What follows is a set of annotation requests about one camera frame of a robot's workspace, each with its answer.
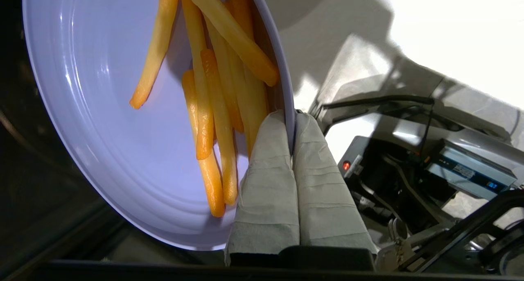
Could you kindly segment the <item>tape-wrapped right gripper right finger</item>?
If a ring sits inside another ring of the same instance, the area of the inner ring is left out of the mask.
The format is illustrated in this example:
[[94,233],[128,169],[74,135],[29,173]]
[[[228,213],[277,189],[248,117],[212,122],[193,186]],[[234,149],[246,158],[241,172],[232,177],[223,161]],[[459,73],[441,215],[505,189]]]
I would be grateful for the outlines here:
[[315,270],[374,270],[375,246],[316,120],[296,115],[293,168],[300,245],[294,266]]

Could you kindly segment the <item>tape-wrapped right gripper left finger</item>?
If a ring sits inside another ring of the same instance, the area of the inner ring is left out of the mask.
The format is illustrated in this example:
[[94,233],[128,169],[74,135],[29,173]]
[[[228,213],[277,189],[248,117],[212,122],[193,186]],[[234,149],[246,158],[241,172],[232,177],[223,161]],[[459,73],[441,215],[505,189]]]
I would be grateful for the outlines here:
[[285,115],[262,122],[238,192],[224,256],[227,266],[268,266],[281,251],[300,244],[296,180]]

